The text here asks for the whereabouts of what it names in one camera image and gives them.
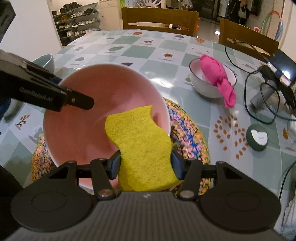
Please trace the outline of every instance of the green round device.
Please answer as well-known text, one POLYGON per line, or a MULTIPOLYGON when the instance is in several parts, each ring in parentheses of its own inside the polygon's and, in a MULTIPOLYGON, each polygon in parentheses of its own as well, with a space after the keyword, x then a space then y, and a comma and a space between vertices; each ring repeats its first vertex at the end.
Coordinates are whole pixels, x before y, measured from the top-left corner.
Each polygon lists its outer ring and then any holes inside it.
POLYGON ((268 144, 266 130, 259 124, 252 124, 247 129, 246 139, 249 146, 255 151, 263 151, 268 144))

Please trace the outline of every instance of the yellow sponge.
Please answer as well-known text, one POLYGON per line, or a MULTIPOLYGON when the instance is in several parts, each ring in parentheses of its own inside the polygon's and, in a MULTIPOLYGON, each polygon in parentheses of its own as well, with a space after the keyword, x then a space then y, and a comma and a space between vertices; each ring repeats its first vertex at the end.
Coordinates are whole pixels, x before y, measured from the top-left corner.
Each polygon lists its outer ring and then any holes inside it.
POLYGON ((176 182, 172 143, 151 118, 152 106, 110 115, 105 130, 121 152, 119 184, 124 191, 158 191, 176 182))

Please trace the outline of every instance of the wooden chair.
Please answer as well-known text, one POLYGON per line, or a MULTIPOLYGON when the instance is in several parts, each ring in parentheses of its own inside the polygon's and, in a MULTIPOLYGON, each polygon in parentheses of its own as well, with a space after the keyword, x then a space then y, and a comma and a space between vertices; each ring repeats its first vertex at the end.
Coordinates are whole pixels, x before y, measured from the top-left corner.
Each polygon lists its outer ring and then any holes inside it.
POLYGON ((121 11, 124 29, 162 31, 174 34, 184 34, 193 36, 194 29, 198 20, 198 12, 194 11, 144 7, 124 7, 121 9, 121 11), (188 28, 188 30, 129 25, 129 23, 140 22, 176 24, 188 28))
POLYGON ((219 44, 236 49, 240 52, 248 54, 256 59, 264 61, 264 59, 250 46, 242 44, 235 44, 237 41, 248 42, 254 47, 264 50, 263 56, 270 58, 272 54, 278 49, 279 42, 273 40, 261 33, 258 33, 243 25, 228 21, 227 19, 220 20, 220 36, 219 44))

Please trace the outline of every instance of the door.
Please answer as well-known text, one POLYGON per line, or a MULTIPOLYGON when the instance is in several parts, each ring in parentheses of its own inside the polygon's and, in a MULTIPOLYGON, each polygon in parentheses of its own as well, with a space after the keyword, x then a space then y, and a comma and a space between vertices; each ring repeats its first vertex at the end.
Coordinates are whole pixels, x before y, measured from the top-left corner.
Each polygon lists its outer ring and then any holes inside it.
POLYGON ((120 30, 119 14, 117 7, 105 7, 101 9, 103 30, 120 30))

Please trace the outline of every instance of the patterned tablecloth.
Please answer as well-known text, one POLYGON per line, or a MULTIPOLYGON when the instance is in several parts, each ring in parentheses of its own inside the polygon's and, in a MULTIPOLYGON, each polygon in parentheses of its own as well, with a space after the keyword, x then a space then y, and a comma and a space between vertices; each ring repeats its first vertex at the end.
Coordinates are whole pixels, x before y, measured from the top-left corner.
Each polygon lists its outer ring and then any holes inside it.
MULTIPOLYGON (((228 49, 228 53, 235 64, 249 72, 261 64, 239 51, 228 49)), ((227 161, 278 193, 282 174, 295 160, 296 144, 286 135, 287 121, 277 118, 272 125, 264 126, 269 143, 263 152, 253 151, 247 145, 245 132, 250 124, 258 123, 249 117, 243 106, 243 85, 247 74, 231 65, 224 46, 163 32, 96 31, 75 40, 55 55, 55 74, 64 78, 83 66, 100 62, 122 63, 141 72, 165 98, 179 104, 208 141, 211 164, 227 161), (202 54, 218 59, 236 75, 237 103, 233 109, 226 109, 222 100, 205 99, 193 89, 188 66, 191 60, 202 54)), ((259 74, 250 77, 247 102, 256 94, 262 81, 259 74)), ((284 108, 280 114, 288 116, 284 108)), ((21 184, 30 178, 30 161, 43 132, 43 116, 43 108, 24 104, 15 117, 0 122, 0 164, 21 184)), ((264 120, 272 117, 266 109, 257 116, 264 120)), ((285 191, 289 191, 289 180, 284 186, 285 191)))

